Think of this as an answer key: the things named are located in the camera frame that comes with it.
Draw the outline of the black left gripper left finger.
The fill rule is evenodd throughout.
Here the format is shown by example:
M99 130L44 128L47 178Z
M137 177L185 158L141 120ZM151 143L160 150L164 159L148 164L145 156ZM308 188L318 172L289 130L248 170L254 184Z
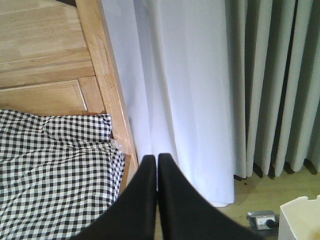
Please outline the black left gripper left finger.
M157 167L145 155L114 204L72 240L153 240L157 205Z

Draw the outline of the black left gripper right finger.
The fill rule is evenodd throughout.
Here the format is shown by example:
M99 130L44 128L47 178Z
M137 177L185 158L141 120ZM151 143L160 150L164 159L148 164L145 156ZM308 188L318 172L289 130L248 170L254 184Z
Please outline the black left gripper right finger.
M261 240L204 199L169 153L158 156L158 207L165 240Z

